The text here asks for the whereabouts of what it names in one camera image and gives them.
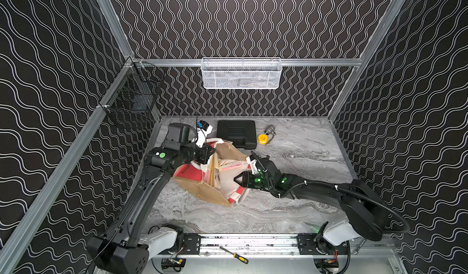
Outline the red jute tote bag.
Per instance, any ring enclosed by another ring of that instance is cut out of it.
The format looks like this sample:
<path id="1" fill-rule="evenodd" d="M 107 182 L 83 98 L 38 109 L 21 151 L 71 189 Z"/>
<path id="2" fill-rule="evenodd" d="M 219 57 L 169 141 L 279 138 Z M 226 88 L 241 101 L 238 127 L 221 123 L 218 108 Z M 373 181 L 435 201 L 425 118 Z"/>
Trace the red jute tote bag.
<path id="1" fill-rule="evenodd" d="M 234 178 L 250 172 L 247 155 L 240 152 L 231 142 L 220 138 L 208 139 L 215 149 L 208 164 L 195 161 L 176 170 L 173 180 L 191 195 L 206 202 L 231 207 L 242 202 L 249 189 L 239 185 Z"/>

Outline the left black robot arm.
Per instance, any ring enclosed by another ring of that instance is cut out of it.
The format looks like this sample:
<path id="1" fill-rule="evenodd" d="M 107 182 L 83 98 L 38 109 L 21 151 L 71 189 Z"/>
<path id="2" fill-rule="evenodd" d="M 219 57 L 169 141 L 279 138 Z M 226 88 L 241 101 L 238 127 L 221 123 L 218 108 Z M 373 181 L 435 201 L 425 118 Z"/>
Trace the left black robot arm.
<path id="1" fill-rule="evenodd" d="M 141 232 L 162 189 L 178 168 L 196 162 L 207 164 L 215 149 L 205 141 L 212 126 L 172 123 L 163 144 L 144 159 L 144 168 L 121 214 L 100 236 L 93 236 L 87 250 L 93 260 L 87 272 L 99 268 L 111 274 L 140 274 L 146 264 L 164 251 L 178 254 L 184 248 L 184 232 L 168 225 L 145 237 Z"/>

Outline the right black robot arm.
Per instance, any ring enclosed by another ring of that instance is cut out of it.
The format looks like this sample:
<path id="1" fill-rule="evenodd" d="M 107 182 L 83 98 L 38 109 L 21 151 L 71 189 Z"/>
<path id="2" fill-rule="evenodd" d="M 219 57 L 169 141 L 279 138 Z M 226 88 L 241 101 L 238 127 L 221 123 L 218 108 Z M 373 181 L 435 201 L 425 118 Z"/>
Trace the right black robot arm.
<path id="1" fill-rule="evenodd" d="M 311 242 L 301 245 L 323 255 L 335 253 L 338 247 L 358 237 L 381 241 L 385 234 L 406 233 L 410 229 L 406 219 L 360 180 L 308 180 L 282 173 L 269 158 L 262 158 L 250 170 L 234 177 L 234 182 L 243 188 L 269 192 L 275 198 L 312 200 L 339 208 L 340 213 L 324 222 Z"/>

